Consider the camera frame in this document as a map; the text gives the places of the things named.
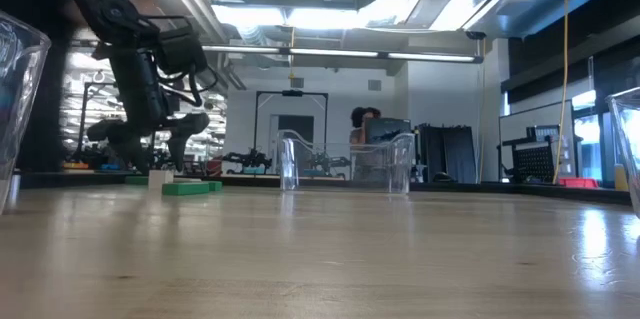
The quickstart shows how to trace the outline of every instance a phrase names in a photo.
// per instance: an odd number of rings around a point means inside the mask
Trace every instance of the table surface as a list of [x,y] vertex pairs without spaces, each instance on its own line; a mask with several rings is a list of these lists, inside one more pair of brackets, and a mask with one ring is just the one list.
[[498,194],[27,190],[0,318],[637,318],[630,208]]

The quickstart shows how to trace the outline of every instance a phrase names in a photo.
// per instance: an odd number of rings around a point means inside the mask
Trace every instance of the black robotic arm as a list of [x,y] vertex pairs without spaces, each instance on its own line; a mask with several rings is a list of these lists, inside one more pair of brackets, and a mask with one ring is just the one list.
[[[151,19],[176,17],[141,15],[129,0],[74,1],[101,41],[94,57],[109,59],[128,119],[127,122],[102,121],[92,126],[87,130],[89,139],[109,139],[110,145],[123,159],[147,173],[148,163],[140,137],[157,130],[171,130],[169,150],[176,169],[181,171],[186,141],[209,124],[206,113],[169,119],[174,113],[170,104],[172,97],[196,106],[202,104],[195,75],[208,66],[197,34],[186,19],[186,26],[163,32]],[[162,77],[158,69],[165,75],[176,77]],[[181,89],[175,86],[184,77],[189,78],[193,100],[179,94]]]

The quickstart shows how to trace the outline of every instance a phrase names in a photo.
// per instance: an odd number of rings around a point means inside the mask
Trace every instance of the doorway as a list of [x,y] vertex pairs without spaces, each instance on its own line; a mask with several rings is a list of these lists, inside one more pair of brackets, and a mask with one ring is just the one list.
[[269,148],[271,158],[278,157],[278,132],[293,130],[303,140],[313,143],[315,118],[311,115],[271,115],[269,125]]

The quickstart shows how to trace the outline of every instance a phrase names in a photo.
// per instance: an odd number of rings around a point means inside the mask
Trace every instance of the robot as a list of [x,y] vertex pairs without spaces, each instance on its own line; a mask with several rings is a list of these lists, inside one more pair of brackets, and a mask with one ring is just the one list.
[[[170,119],[175,102],[183,100],[201,106],[200,92],[218,81],[217,73],[207,65],[193,28],[184,17],[141,15],[129,0],[74,1],[100,39],[93,56],[109,60],[128,118],[127,122],[103,120],[95,124],[87,130],[89,139],[108,139],[121,158],[148,174],[147,156],[140,138],[154,131],[169,130],[169,151],[176,169],[182,171],[186,142],[207,127],[209,117],[199,113]],[[186,25],[161,32],[151,19],[182,19]],[[206,69],[216,80],[213,85],[198,91],[195,75]],[[173,77],[163,77],[159,70]],[[193,99],[182,93],[185,77],[189,80]]]
[[[271,168],[271,159],[267,159],[267,156],[264,153],[260,153],[256,149],[250,148],[249,154],[240,154],[240,153],[228,153],[222,157],[222,161],[226,161],[229,163],[238,163],[242,164],[242,169],[244,168],[257,168],[260,165],[264,165],[265,172]],[[233,170],[227,170],[227,174],[237,174]]]
[[[346,157],[330,157],[327,153],[325,152],[321,152],[321,153],[316,153],[313,154],[311,156],[311,159],[309,160],[309,164],[311,166],[311,168],[317,168],[320,167],[322,168],[322,171],[325,173],[326,176],[331,177],[333,176],[331,174],[331,169],[333,168],[348,168],[351,166],[351,161],[349,159],[347,159]],[[337,177],[340,177],[342,179],[345,178],[345,175],[342,173],[338,173],[338,175],[336,175]]]

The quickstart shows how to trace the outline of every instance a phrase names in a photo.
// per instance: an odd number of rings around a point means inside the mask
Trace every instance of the dark hair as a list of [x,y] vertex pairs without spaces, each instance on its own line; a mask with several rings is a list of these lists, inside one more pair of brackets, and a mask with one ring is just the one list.
[[357,107],[351,112],[351,125],[354,128],[360,128],[362,126],[362,116],[367,112],[363,107]]
[[372,113],[374,118],[380,118],[380,115],[382,115],[380,110],[378,110],[376,108],[373,108],[373,107],[368,107],[367,109],[365,109],[365,114],[366,113]]

